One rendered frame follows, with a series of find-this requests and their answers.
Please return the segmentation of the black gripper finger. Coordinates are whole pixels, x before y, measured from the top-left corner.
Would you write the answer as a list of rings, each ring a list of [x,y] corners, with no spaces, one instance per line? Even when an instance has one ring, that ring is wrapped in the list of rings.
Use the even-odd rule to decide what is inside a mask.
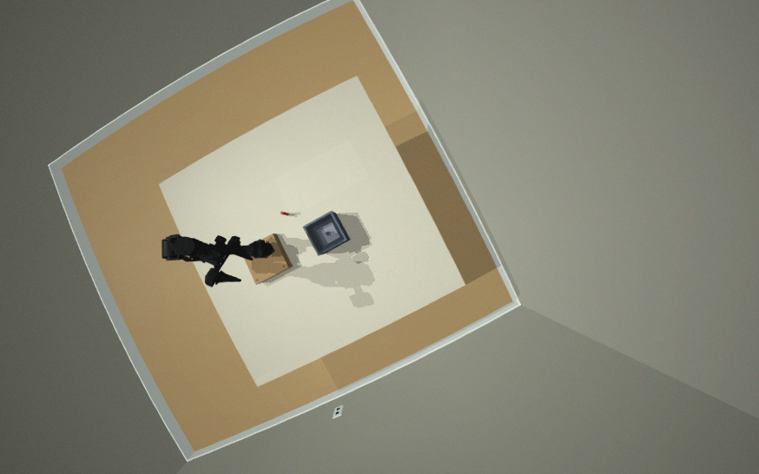
[[[215,284],[217,285],[218,282],[241,282],[241,279],[238,279],[237,277],[234,277],[232,275],[224,273],[222,270],[217,275]]]
[[[247,259],[247,260],[253,260],[253,258],[251,257],[251,255],[249,255],[245,250],[243,250],[241,248],[241,242],[240,241],[237,244],[237,246],[235,247],[234,255],[240,256],[240,257],[242,257],[244,259]]]

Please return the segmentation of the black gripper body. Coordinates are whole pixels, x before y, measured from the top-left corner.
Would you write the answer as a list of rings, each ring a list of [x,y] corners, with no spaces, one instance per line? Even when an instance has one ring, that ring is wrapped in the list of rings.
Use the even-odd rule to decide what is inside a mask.
[[[217,263],[214,263],[214,262],[210,261],[206,257],[206,255],[208,255],[208,253],[212,249],[213,244],[209,244],[209,245],[207,244],[207,245],[203,246],[203,249],[200,251],[200,253],[198,255],[199,259],[202,260],[202,262],[204,262],[204,263],[208,262],[208,263],[214,265],[214,268],[210,268],[210,270],[208,271],[208,273],[205,276],[205,283],[206,283],[207,286],[213,287],[214,283],[216,282],[217,275],[218,275],[219,271],[221,270],[221,266],[223,266],[223,264],[226,262],[226,260],[228,259],[228,256],[230,255],[230,253],[234,252],[235,247],[239,243],[240,239],[241,239],[240,237],[232,236],[232,238],[227,243],[227,250],[225,251],[225,249],[224,249],[222,251],[221,257],[219,257],[217,259],[214,259],[214,260],[218,261]]]

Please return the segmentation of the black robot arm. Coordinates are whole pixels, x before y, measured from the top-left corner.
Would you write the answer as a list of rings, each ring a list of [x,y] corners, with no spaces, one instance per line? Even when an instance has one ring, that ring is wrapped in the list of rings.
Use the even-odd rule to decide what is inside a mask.
[[[222,251],[227,250],[226,238],[218,235],[214,242],[215,245],[206,255],[206,257],[217,263],[215,259],[221,257]],[[203,243],[195,238],[181,237],[179,234],[173,234],[169,237],[165,237],[162,240],[162,258],[166,260],[185,260],[185,261],[200,261],[199,253],[203,249],[203,246],[207,243]],[[248,246],[241,246],[249,255],[254,258],[267,258],[274,253],[274,247],[264,240],[257,240]],[[189,256],[189,257],[188,257]]]

